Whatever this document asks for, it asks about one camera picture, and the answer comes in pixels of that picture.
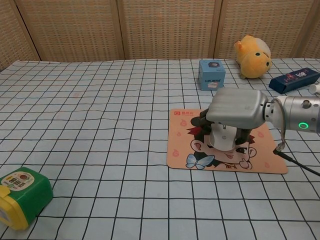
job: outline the black cable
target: black cable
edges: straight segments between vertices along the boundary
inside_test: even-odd
[[[309,171],[309,172],[311,172],[311,173],[313,173],[313,174],[315,174],[315,175],[317,175],[317,176],[320,177],[320,173],[319,173],[319,172],[317,172],[317,171],[315,171],[315,170],[312,170],[311,168],[309,168],[309,167],[307,167],[307,166],[299,163],[298,161],[292,159],[292,157],[289,157],[288,155],[284,154],[283,152],[278,151],[277,149],[274,149],[274,150],[273,150],[273,153],[274,153],[275,155],[278,155],[278,156],[282,157],[283,159],[285,159],[285,160],[287,160],[287,161],[289,161],[289,162],[292,162],[292,163],[294,163],[294,164],[297,164],[297,165],[300,166],[301,168],[303,168],[303,169],[305,169],[305,170],[307,170],[307,171]]]

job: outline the grid tablecloth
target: grid tablecloth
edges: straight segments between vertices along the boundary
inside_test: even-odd
[[[318,59],[274,59],[262,78],[239,78],[222,60],[224,87],[262,90],[270,79]],[[16,61],[0,72],[0,176],[20,166],[47,176],[52,202],[1,239],[320,239],[320,178],[288,173],[170,169],[169,110],[205,109],[198,59],[108,62]],[[308,87],[289,92],[311,96]],[[280,132],[269,125],[274,139]],[[285,152],[320,171],[320,136],[287,131]]]

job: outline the mouse pad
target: mouse pad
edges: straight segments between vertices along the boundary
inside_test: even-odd
[[[220,151],[209,143],[209,135],[193,126],[201,109],[172,109],[169,119],[167,165],[173,169],[286,174],[285,160],[275,155],[276,142],[268,125],[253,129],[249,141],[231,151]]]

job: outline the woven wall panel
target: woven wall panel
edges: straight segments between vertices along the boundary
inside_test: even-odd
[[[29,42],[27,31],[15,14],[11,0],[0,0],[0,70],[16,60],[39,60],[35,49]]]
[[[290,58],[314,0],[225,0],[214,51],[234,59],[234,43],[246,34],[263,39],[272,58]]]
[[[320,59],[320,21],[317,23],[316,28],[312,31],[312,35],[302,56],[304,58]]]
[[[43,61],[123,59],[116,0],[17,0]]]
[[[126,59],[213,57],[220,2],[118,0]]]

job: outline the yellow plush toy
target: yellow plush toy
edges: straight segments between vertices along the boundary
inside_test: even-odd
[[[241,78],[256,79],[271,67],[271,52],[260,38],[246,35],[234,44],[236,61],[240,64]]]

